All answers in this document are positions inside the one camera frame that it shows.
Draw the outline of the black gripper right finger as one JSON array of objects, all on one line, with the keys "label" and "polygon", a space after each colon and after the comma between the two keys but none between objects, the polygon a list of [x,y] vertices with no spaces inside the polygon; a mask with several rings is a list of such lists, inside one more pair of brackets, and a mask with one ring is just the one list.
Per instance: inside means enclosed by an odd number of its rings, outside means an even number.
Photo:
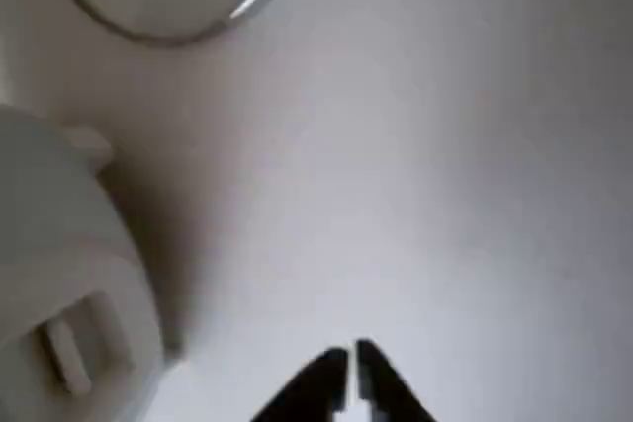
[{"label": "black gripper right finger", "polygon": [[374,341],[360,339],[355,348],[359,396],[370,406],[371,421],[436,421]]}]

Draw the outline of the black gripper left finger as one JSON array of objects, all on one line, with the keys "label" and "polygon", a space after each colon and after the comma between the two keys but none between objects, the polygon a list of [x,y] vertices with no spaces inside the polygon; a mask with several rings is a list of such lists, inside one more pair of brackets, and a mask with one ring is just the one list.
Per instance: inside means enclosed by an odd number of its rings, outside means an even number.
[{"label": "black gripper left finger", "polygon": [[252,421],[333,421],[344,406],[349,353],[330,347],[306,363]]}]

